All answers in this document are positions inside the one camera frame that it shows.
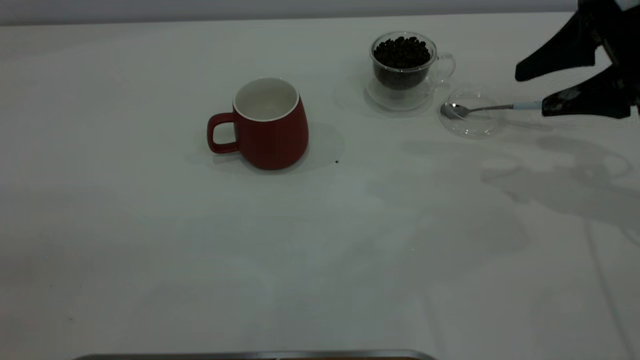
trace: mug rim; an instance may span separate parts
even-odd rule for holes
[[[256,83],[256,82],[258,82],[258,81],[262,81],[262,80],[276,80],[276,81],[279,81],[279,82],[284,83],[285,85],[289,86],[290,88],[292,88],[292,89],[296,92],[296,102],[293,104],[293,106],[291,107],[291,109],[289,109],[289,111],[287,111],[286,113],[284,113],[283,115],[278,116],[278,117],[274,117],[274,118],[271,118],[271,119],[264,119],[264,120],[261,120],[261,119],[255,119],[255,118],[249,117],[249,116],[245,115],[243,112],[241,112],[241,111],[238,109],[238,107],[237,107],[237,105],[236,105],[236,99],[237,99],[238,94],[240,94],[240,92],[241,92],[241,91],[242,91],[246,86],[251,85],[251,84],[253,84],[253,83]],[[255,122],[272,122],[272,121],[276,121],[276,120],[283,119],[283,118],[285,118],[286,116],[288,116],[289,114],[291,114],[291,113],[292,113],[292,112],[293,112],[293,111],[298,107],[298,104],[299,104],[299,103],[300,103],[300,93],[298,92],[298,89],[297,89],[295,86],[293,86],[290,82],[286,81],[285,79],[282,79],[282,78],[272,78],[272,77],[268,77],[268,76],[261,77],[261,78],[257,78],[257,79],[255,79],[255,80],[251,80],[251,81],[249,81],[248,83],[244,84],[244,85],[243,85],[243,86],[242,86],[242,87],[241,87],[241,88],[236,92],[236,94],[234,95],[234,110],[235,110],[236,112],[238,112],[238,114],[240,114],[240,116],[242,116],[243,118],[245,118],[245,119],[247,119],[247,120],[249,120],[249,121],[255,121]]]
[[[394,34],[398,34],[398,35],[411,35],[411,36],[415,36],[417,38],[423,38],[425,42],[428,42],[429,44],[431,44],[433,46],[433,54],[431,56],[431,59],[429,59],[429,61],[427,61],[426,63],[420,65],[420,66],[416,66],[416,67],[410,67],[408,69],[400,69],[397,67],[390,67],[390,66],[386,66],[385,64],[381,63],[380,61],[378,61],[378,59],[376,59],[376,57],[373,55],[373,52],[376,50],[376,43],[378,41],[380,41],[380,39],[384,38],[384,37],[389,37],[391,35]],[[369,48],[369,56],[371,57],[371,60],[373,60],[373,62],[385,69],[385,70],[389,70],[392,72],[416,72],[416,71],[420,71],[420,70],[424,70],[426,68],[428,68],[429,66],[431,66],[431,64],[433,64],[437,59],[438,59],[438,48],[436,47],[436,44],[428,37],[424,36],[423,34],[420,33],[414,33],[412,31],[391,31],[389,33],[386,34],[382,34],[380,35],[376,40],[373,41],[373,43],[371,44],[371,47]]]

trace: metal spoon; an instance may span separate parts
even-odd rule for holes
[[[482,108],[469,109],[460,104],[449,104],[445,102],[440,107],[440,112],[449,119],[459,119],[466,117],[469,113],[480,110],[540,110],[542,109],[542,101],[532,102],[516,102],[509,105],[485,106]]]

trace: glass cup handle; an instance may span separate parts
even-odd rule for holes
[[[438,81],[443,82],[449,79],[453,72],[456,71],[456,59],[453,58],[451,53],[438,53],[438,64],[440,64],[440,60],[449,60],[451,63],[446,71],[438,75]]]

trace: spoon handle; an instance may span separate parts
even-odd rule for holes
[[[516,102],[513,105],[514,110],[540,110],[542,109],[542,101]]]
[[[542,101],[516,102],[515,104],[509,104],[509,105],[485,106],[484,108],[476,108],[469,112],[480,111],[480,110],[504,110],[504,109],[538,110],[538,109],[542,109]]]

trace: mug handle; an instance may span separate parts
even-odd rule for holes
[[[438,81],[443,82],[445,81],[445,79],[449,79],[451,75],[453,75],[453,72],[456,71],[456,59],[453,58],[453,55],[451,53],[438,53],[438,61],[440,60],[449,60],[451,63],[447,71],[439,74]]]
[[[213,115],[211,119],[209,119],[209,123],[207,124],[207,143],[209,143],[209,148],[211,151],[216,154],[226,154],[228,152],[238,151],[238,142],[230,142],[230,143],[214,143],[213,142],[213,129],[226,122],[234,122],[234,114],[233,113],[222,113]]]

